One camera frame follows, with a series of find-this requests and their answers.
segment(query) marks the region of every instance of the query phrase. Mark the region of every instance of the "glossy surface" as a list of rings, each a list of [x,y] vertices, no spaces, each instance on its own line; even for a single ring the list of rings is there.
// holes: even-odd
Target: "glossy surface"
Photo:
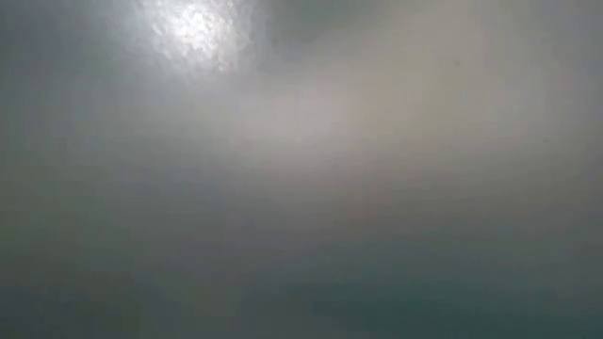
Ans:
[[[602,14],[0,2],[0,336],[601,337]]]

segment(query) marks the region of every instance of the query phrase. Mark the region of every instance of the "gray surface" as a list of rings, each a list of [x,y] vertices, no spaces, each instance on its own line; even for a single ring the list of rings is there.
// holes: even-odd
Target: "gray surface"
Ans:
[[[601,15],[3,0],[0,336],[601,337]]]

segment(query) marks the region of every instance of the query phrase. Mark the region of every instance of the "blurry surface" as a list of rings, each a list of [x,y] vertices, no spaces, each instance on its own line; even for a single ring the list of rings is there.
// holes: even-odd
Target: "blurry surface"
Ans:
[[[7,338],[598,338],[603,8],[5,0]]]

